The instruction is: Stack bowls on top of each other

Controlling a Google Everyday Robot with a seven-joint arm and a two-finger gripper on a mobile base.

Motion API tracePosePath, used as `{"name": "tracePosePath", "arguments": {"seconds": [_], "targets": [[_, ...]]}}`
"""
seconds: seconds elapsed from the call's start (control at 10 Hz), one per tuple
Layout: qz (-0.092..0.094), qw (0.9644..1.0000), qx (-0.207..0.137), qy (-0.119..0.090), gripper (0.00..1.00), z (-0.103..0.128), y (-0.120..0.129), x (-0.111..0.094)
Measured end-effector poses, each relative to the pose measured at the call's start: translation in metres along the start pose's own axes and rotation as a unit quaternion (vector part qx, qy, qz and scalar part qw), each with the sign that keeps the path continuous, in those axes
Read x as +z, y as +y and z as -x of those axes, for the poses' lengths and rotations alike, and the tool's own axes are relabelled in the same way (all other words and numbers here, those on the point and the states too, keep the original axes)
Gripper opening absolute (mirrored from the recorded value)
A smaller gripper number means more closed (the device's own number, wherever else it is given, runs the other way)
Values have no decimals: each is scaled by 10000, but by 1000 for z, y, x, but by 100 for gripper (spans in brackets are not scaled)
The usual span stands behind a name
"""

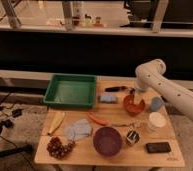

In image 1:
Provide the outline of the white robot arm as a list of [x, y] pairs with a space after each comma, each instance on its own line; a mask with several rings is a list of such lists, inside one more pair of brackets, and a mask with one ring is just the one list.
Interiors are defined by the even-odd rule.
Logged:
[[163, 76], [165, 72], [166, 64], [161, 59], [139, 65], [135, 69], [136, 90], [145, 92], [151, 87], [193, 121], [193, 92], [166, 79]]

